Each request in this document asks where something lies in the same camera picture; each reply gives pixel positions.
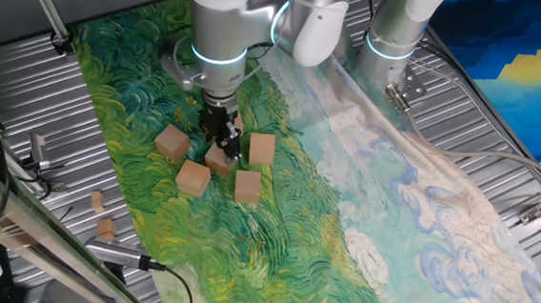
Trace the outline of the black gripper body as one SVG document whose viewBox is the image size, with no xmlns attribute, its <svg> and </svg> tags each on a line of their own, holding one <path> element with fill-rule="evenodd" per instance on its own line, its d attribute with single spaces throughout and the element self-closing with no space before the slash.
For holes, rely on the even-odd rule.
<svg viewBox="0 0 541 303">
<path fill-rule="evenodd" d="M 207 105 L 199 114 L 199 125 L 203 133 L 230 134 L 229 124 L 234 124 L 238 111 L 228 112 L 225 107 Z"/>
</svg>

